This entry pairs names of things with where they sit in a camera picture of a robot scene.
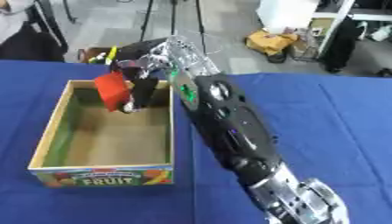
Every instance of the open box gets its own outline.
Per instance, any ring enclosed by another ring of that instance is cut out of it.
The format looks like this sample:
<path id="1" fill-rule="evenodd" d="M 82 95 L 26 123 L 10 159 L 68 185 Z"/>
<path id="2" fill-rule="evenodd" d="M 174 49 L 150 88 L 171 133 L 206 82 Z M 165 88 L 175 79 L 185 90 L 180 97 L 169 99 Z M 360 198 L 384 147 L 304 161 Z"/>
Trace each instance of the open box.
<path id="1" fill-rule="evenodd" d="M 92 80 L 70 80 L 28 169 L 47 186 L 171 184 L 172 122 L 166 81 L 148 108 L 127 115 L 108 112 Z"/>

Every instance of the blue table cover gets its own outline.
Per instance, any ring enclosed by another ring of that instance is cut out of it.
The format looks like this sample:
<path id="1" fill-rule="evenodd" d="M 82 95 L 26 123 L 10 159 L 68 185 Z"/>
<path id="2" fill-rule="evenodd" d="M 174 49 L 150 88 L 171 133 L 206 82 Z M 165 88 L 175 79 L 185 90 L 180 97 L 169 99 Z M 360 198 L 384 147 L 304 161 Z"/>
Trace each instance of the blue table cover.
<path id="1" fill-rule="evenodd" d="M 175 101 L 175 185 L 43 186 L 26 167 L 68 80 L 105 66 L 0 61 L 0 222 L 267 223 Z M 233 76 L 300 179 L 327 183 L 353 224 L 392 220 L 392 80 L 259 73 Z"/>

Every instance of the silver metal part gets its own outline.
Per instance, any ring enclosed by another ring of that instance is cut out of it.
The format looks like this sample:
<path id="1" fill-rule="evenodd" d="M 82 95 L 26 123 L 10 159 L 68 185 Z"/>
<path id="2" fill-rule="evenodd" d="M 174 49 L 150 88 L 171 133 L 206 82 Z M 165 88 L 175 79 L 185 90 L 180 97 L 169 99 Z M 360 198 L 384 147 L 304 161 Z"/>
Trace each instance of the silver metal part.
<path id="1" fill-rule="evenodd" d="M 170 36 L 166 42 L 151 49 L 148 57 L 148 66 L 142 73 L 164 69 L 174 91 L 190 110 L 196 110 L 199 106 L 198 87 L 194 84 L 194 78 L 220 73 L 208 57 L 181 36 Z"/>
<path id="2" fill-rule="evenodd" d="M 347 208 L 327 185 L 312 178 L 300 183 L 283 163 L 269 178 L 250 187 L 270 224 L 290 217 L 301 224 L 348 224 Z"/>
<path id="3" fill-rule="evenodd" d="M 210 87 L 210 93 L 218 101 L 224 101 L 230 96 L 228 87 L 223 83 L 215 83 Z"/>

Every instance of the black arm casing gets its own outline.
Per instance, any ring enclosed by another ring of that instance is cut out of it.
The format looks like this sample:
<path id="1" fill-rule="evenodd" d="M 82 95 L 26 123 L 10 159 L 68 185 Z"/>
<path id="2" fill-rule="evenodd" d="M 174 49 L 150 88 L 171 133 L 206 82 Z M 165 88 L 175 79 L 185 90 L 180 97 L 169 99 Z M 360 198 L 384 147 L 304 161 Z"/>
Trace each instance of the black arm casing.
<path id="1" fill-rule="evenodd" d="M 223 167 L 235 172 L 243 186 L 252 186 L 267 178 L 279 166 L 280 156 L 274 139 L 248 102 L 245 94 L 225 74 L 198 76 L 199 107 L 188 109 L 192 122 Z M 229 97 L 216 100 L 210 91 L 221 83 Z"/>

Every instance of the tripod leg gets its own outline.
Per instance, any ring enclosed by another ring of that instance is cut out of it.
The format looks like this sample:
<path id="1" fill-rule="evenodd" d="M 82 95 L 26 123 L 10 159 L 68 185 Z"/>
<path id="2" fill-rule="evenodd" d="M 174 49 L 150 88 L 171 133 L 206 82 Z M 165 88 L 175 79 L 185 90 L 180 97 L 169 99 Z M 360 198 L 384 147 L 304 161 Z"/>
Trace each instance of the tripod leg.
<path id="1" fill-rule="evenodd" d="M 176 32 L 177 0 L 171 0 L 171 35 Z"/>
<path id="2" fill-rule="evenodd" d="M 196 0 L 196 11 L 198 14 L 198 20 L 199 20 L 199 32 L 201 36 L 201 45 L 203 46 L 203 53 L 207 54 L 207 49 L 206 49 L 206 40 L 205 40 L 205 30 L 204 30 L 204 25 L 203 25 L 203 18 L 201 16 L 201 8 L 200 8 L 200 0 Z"/>
<path id="3" fill-rule="evenodd" d="M 150 21 L 152 5 L 154 4 L 154 0 L 149 1 L 149 6 L 147 7 L 147 12 L 145 14 L 144 23 L 142 25 L 142 35 L 140 36 L 140 42 L 144 40 L 145 31 L 147 30 L 147 24 Z"/>

